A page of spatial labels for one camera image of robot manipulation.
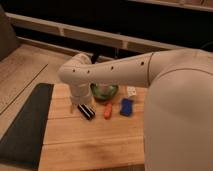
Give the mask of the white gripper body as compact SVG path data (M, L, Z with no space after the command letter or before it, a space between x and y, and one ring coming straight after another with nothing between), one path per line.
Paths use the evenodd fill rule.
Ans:
M70 99L73 104L89 104L92 101L90 86L88 83L80 85L70 85Z

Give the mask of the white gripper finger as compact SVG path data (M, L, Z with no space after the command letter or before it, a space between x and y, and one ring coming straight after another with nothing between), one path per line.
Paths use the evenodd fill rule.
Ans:
M127 87L127 97L130 98L130 97L133 97L136 95L137 95L136 88L133 86L128 86Z
M73 111L74 111L74 106L70 105L70 113L73 113Z

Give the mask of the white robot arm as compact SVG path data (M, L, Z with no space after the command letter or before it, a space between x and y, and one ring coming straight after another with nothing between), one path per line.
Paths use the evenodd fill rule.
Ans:
M198 86L198 62L196 49L151 52L97 64L78 54L60 67L59 78L70 87L75 104L90 101L91 83L144 87L148 90L146 116L182 116L200 110L199 96L192 91Z

